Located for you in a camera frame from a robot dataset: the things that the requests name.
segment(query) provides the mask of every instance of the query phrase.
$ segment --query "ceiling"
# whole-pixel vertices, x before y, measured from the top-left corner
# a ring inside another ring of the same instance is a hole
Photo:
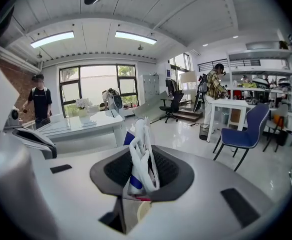
[[[246,7],[252,10],[247,13]],[[262,17],[256,17],[264,11]],[[123,54],[156,61],[188,51],[204,38],[247,31],[277,15],[261,0],[17,0],[0,46],[36,64],[82,54]],[[155,38],[154,45],[115,38],[116,31]],[[60,32],[75,38],[33,48],[30,43]],[[139,44],[144,49],[138,50]],[[36,57],[39,52],[42,59]]]

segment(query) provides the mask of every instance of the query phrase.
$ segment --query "black t-shirt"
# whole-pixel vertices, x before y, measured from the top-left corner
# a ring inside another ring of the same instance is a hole
[[[47,118],[48,104],[52,104],[50,90],[47,89],[46,95],[44,90],[39,90],[38,88],[35,89],[34,93],[30,90],[28,101],[32,100],[34,100],[35,117],[40,119]]]

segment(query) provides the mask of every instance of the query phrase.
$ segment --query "plaid shirt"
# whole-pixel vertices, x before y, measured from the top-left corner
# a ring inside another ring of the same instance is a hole
[[[220,84],[218,74],[214,70],[211,70],[207,74],[207,88],[208,88],[208,91],[206,95],[214,99],[218,98],[219,93],[225,92],[225,90],[222,88]]]

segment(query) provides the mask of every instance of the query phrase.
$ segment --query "stairs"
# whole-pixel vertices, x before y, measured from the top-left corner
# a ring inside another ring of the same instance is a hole
[[[174,116],[178,119],[187,120],[190,122],[196,122],[200,118],[203,117],[203,113],[201,111],[199,112],[192,112],[192,110],[179,108],[179,111],[177,113],[173,113]]]

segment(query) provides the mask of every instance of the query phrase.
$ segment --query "brick wall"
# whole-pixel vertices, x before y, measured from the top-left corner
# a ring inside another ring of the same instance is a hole
[[[34,87],[34,83],[31,80],[34,74],[24,71],[2,59],[0,59],[0,69],[19,92],[18,100],[15,103],[15,107],[19,109],[19,117],[23,120],[23,123],[34,120],[35,115],[33,103],[29,104],[27,108],[28,112],[26,114],[22,112],[22,105],[28,99],[30,90]]]

